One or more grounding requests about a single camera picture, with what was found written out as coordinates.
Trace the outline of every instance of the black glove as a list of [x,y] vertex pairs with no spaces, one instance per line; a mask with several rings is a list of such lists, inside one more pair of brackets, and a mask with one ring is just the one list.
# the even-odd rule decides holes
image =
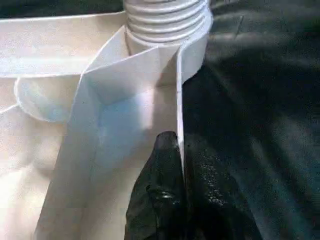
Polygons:
[[187,205],[174,132],[161,133],[137,178],[126,213],[125,240],[182,240]]

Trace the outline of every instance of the dark cloth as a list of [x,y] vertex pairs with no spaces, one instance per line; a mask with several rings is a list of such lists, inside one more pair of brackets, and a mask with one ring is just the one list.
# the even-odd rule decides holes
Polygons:
[[263,239],[316,239],[320,2],[217,1],[211,9],[204,67],[183,86],[187,172],[203,189],[196,202],[232,191],[211,183],[227,171]]

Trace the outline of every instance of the white plastic surface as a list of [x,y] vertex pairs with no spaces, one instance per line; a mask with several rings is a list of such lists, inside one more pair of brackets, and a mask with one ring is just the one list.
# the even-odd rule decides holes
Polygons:
[[[17,33],[19,29],[30,28],[25,31],[27,38],[30,38],[30,43],[40,46],[36,49],[41,53],[29,50],[27,43],[19,43],[15,47],[21,46],[20,50],[13,55],[4,51],[0,57],[5,63],[4,67],[0,66],[3,76],[0,80],[4,79],[4,83],[0,81],[0,87],[11,88],[15,77],[18,78],[15,95],[12,91],[6,96],[8,101],[0,102],[0,107],[4,109],[0,112],[0,118],[6,119],[3,124],[0,121],[2,137],[7,138],[10,134],[21,139],[21,145],[14,151],[18,162],[31,153],[45,151],[50,155],[34,159],[38,159],[37,163],[48,159],[51,167],[48,168],[49,177],[39,192],[26,190],[35,199],[35,205],[19,201],[15,206],[30,207],[32,219],[21,217],[26,227],[22,228],[20,235],[13,225],[6,225],[0,231],[0,239],[8,236],[12,240],[26,239],[20,236],[31,237],[35,220],[39,217],[38,206],[42,205],[34,239],[123,239],[125,213],[133,184],[148,160],[159,133],[177,132],[183,162],[182,83],[198,71],[204,58],[207,33],[212,24],[208,9],[204,15],[205,21],[194,34],[186,35],[181,42],[168,41],[164,44],[147,42],[136,32],[121,27],[126,21],[123,13],[0,21],[0,26],[5,26],[7,31],[10,26],[17,28]],[[70,33],[73,29],[67,27],[68,23],[78,26],[74,31],[83,35],[79,35],[76,47],[65,39],[66,31]],[[51,29],[51,26],[66,31],[61,33],[55,30],[56,27]],[[52,31],[57,35],[60,33],[56,38],[58,42],[53,42],[46,35],[39,36],[36,28],[44,32],[49,29],[47,33],[50,34]],[[37,42],[37,38],[30,33],[32,31],[43,41]],[[14,47],[12,44],[5,42],[6,47]],[[72,62],[70,66],[75,64],[76,68],[70,70],[65,62],[53,64],[47,61],[50,57],[46,56],[51,54],[58,54],[59,61],[66,56]],[[31,61],[27,70],[19,68],[19,64],[27,61],[29,56]],[[83,65],[73,61],[80,61],[82,56],[85,56]],[[12,61],[15,58],[18,66],[14,66]],[[41,60],[50,67],[38,64]],[[9,106],[10,101],[14,102],[14,96],[16,102]],[[72,102],[70,114],[68,109]],[[69,119],[66,129],[63,124],[50,123],[66,119]],[[14,127],[17,124],[23,131]],[[57,132],[56,138],[37,138],[46,134],[53,136],[51,131]],[[64,131],[58,153],[55,146],[60,144]],[[40,145],[32,141],[28,143],[33,138]],[[2,142],[0,147],[9,148],[15,138],[8,140]],[[24,189],[24,178],[21,179],[21,182],[15,182],[15,188]],[[16,217],[14,212],[0,211],[0,221],[5,219],[2,216]]]

